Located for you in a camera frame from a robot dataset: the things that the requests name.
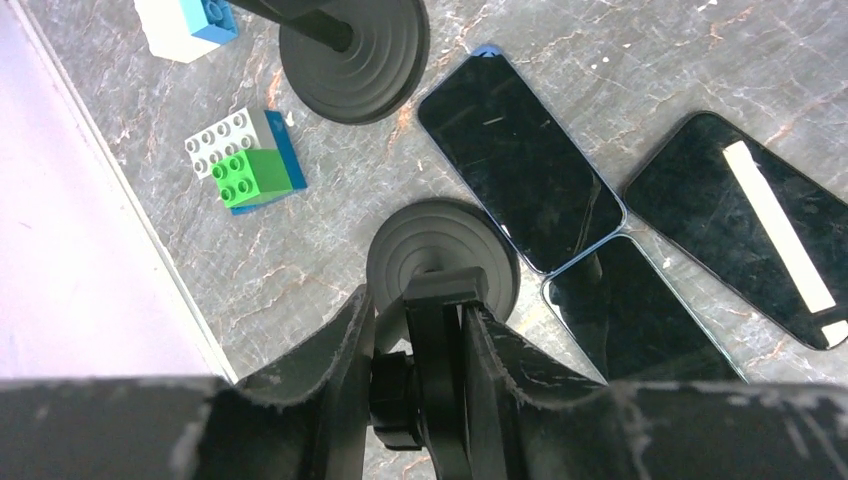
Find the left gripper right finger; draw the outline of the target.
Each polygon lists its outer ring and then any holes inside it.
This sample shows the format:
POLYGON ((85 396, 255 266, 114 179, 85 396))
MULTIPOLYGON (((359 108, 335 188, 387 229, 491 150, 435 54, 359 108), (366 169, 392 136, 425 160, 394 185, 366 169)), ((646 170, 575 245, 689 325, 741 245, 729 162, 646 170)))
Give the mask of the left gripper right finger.
POLYGON ((475 479, 602 473, 586 402, 602 391, 482 306, 465 308, 467 450, 475 479))

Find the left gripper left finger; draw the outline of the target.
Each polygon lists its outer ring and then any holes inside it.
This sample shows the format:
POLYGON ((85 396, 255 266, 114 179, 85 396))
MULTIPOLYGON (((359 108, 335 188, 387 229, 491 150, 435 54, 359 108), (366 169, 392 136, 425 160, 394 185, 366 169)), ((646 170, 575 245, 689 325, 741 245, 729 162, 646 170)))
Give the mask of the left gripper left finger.
POLYGON ((319 330, 238 382, 251 403, 244 478, 361 477, 375 326, 360 285, 319 330))

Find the black round-base phone stand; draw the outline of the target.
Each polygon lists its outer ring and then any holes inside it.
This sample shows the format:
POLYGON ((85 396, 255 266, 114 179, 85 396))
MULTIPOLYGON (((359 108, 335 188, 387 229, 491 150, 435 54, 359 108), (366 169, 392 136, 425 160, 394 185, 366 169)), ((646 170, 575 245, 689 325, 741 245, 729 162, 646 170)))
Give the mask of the black round-base phone stand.
POLYGON ((392 451, 428 450, 439 479, 472 476, 463 313, 501 322, 517 302, 516 254, 478 207, 432 198, 393 213, 369 247, 377 311, 370 423, 392 451))

